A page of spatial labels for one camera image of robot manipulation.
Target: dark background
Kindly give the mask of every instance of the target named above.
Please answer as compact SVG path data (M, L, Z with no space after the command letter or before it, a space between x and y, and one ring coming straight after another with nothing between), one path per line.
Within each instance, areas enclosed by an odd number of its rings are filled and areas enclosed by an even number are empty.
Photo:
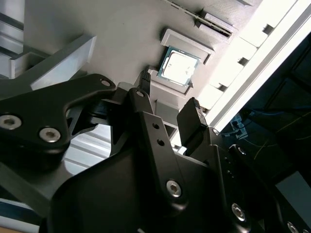
M311 35L239 113L248 137L228 124L226 146L242 146L311 227Z

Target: processor chip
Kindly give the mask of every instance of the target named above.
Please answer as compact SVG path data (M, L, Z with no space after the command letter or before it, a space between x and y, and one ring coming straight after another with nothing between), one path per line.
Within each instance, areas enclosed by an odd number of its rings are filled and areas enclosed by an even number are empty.
M169 47L158 76L170 82L186 86L200 59L186 52Z

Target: bolt hole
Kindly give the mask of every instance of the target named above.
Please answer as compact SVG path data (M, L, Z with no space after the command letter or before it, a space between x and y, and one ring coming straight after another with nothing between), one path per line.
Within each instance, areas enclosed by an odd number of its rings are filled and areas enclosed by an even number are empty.
M13 119L6 119L3 121L3 123L6 125L14 125L15 121Z
M162 140L160 140L160 139L157 140L157 143L158 143L160 146L162 146L162 147L165 145L164 142L163 142Z
M55 137L55 133L53 132L46 132L45 135L49 138L54 138Z
M142 93L141 91L137 91L136 94L139 95L140 97L144 97L145 96L144 93Z
M176 186L175 184L171 184L170 188L171 188L171 190L172 190L174 193L177 193L178 188L177 188L177 186Z
M106 80L102 80L102 84L104 84L105 86L110 86L110 82L108 82Z
M157 129L157 130L160 129L160 126L158 126L157 124L154 124L154 123L153 123L152 126L153 126L155 129Z

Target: silver screw head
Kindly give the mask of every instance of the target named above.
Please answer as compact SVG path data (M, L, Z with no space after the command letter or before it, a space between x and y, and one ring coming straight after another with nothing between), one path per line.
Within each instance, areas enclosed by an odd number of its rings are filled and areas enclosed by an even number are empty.
M111 86L110 82L108 82L106 80L102 80L102 84L105 86Z
M291 233L299 233L297 228L291 222L287 222L287 227L291 231Z
M44 128L39 132L39 136L42 140L53 143L60 139L60 132L54 128Z
M220 135L220 133L218 132L217 129L212 129L212 131L213 131L214 134L216 134L216 136L219 136L219 135Z
M0 116L0 127L6 130L14 130L21 126L21 120L14 115Z
M231 210L238 220L240 220L241 222L244 222L246 220L245 213L238 204L233 203L231 206Z
M166 188L173 197L178 198L181 196L181 188L177 182L167 181Z
M136 94L139 95L140 97L144 97L145 96L144 93L142 93L141 91L137 91Z
M243 154L243 155L246 155L246 152L241 148L241 147L238 147L238 151Z

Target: metal frame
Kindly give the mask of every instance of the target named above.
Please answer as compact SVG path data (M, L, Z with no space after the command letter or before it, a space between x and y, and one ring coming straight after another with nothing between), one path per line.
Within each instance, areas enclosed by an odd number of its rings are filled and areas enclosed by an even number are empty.
M310 2L298 0L207 114L221 131L311 32Z

